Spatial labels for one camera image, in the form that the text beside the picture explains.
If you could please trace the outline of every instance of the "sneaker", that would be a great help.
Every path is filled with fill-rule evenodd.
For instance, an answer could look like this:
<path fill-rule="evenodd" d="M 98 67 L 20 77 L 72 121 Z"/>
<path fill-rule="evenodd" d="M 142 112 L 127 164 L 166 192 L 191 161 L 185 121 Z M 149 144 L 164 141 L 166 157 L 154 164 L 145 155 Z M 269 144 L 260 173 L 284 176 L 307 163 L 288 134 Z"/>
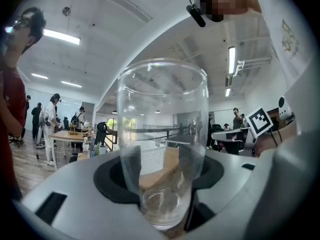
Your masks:
<path fill-rule="evenodd" d="M 48 166 L 55 166 L 55 163 L 54 163 L 54 161 L 49 161 L 49 162 L 46 162 L 46 164 L 47 164 Z"/>

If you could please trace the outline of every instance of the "red shirt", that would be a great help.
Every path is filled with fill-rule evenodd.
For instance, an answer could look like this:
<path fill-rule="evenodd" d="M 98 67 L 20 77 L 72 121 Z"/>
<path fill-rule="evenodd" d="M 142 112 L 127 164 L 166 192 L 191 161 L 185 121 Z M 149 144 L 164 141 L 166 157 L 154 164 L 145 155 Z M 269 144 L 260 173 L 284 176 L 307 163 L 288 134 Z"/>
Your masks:
<path fill-rule="evenodd" d="M 16 68 L 9 68 L 0 58 L 0 72 L 3 78 L 3 98 L 10 113 L 22 126 L 25 125 L 26 90 Z M 8 130 L 0 117 L 0 172 L 9 187 L 15 183 L 15 171 L 12 151 L 9 144 Z"/>

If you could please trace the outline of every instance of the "white pants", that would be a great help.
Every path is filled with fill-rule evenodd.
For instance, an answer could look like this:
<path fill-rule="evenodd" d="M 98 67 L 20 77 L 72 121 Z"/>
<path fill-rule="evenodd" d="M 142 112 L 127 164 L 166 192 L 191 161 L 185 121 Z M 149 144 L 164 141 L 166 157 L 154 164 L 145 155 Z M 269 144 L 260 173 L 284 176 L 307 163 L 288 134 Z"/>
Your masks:
<path fill-rule="evenodd" d="M 48 162 L 52 159 L 52 138 L 49 137 L 51 134 L 53 134 L 55 131 L 55 127 L 53 125 L 47 126 L 46 124 L 43 126 L 43 137 L 44 137 L 44 143 L 45 143 L 45 154 L 46 154 L 46 160 Z"/>

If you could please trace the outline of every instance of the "glass rim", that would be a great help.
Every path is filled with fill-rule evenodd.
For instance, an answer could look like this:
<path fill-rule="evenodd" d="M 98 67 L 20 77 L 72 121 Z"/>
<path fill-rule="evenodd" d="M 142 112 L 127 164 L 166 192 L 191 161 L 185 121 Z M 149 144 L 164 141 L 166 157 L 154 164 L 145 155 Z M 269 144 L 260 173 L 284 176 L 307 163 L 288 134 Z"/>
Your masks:
<path fill-rule="evenodd" d="M 152 58 L 152 59 L 144 59 L 141 61 L 138 61 L 132 65 L 127 66 L 118 76 L 117 80 L 120 81 L 121 79 L 123 79 L 124 77 L 126 77 L 127 75 L 140 70 L 141 68 L 148 68 L 148 66 L 163 66 L 163 65 L 157 65 L 157 63 L 164 63 L 166 65 L 171 65 L 171 66 L 183 66 L 188 68 L 189 70 L 195 71 L 198 74 L 200 74 L 202 76 L 202 78 L 207 81 L 208 80 L 208 76 L 207 73 L 200 68 L 199 66 L 183 61 L 183 60 L 179 60 L 179 59 L 175 59 L 175 58 Z M 131 93 L 139 93 L 139 94 L 144 94 L 144 95 L 150 95 L 150 96 L 177 96 L 177 95 L 184 95 L 184 94 L 189 94 L 189 93 L 193 93 L 195 90 L 197 90 L 199 88 L 199 86 L 193 90 L 189 90 L 189 91 L 185 91 L 179 94 L 169 94 L 169 93 L 144 93 L 141 91 L 137 91 L 137 90 L 132 90 L 131 88 L 129 88 L 128 86 L 118 86 L 118 91 L 121 90 L 127 90 Z"/>

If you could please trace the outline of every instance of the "clear drinking glass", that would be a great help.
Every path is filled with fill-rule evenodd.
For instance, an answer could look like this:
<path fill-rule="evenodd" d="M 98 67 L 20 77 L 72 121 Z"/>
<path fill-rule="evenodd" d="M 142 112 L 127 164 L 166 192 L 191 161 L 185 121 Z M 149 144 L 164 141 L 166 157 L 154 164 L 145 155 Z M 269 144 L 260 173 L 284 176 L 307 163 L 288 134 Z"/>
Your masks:
<path fill-rule="evenodd" d="M 192 181 L 201 174 L 206 151 L 208 96 L 205 71 L 180 60 L 143 60 L 118 78 L 125 182 L 159 230 L 177 225 L 189 208 Z"/>

